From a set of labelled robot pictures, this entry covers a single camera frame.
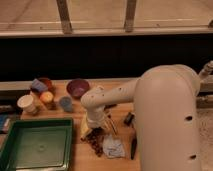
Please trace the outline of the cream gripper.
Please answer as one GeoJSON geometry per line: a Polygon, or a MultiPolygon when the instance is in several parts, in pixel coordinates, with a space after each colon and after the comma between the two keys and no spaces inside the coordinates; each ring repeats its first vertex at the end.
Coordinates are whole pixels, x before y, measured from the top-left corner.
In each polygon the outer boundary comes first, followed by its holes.
{"type": "Polygon", "coordinates": [[[107,123],[106,115],[102,115],[99,119],[95,119],[95,120],[90,119],[88,115],[84,115],[84,116],[87,117],[87,125],[90,129],[89,133],[95,128],[102,128],[104,130],[109,130],[109,125],[107,123]]]}

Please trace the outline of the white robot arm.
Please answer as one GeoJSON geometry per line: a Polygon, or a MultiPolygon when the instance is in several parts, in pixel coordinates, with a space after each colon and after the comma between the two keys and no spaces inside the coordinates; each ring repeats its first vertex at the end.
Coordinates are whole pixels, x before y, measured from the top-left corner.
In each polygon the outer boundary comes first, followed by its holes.
{"type": "Polygon", "coordinates": [[[197,125],[198,74],[186,65],[162,65],[105,91],[81,98],[90,128],[104,123],[106,105],[134,107],[141,171],[202,171],[197,125]]]}

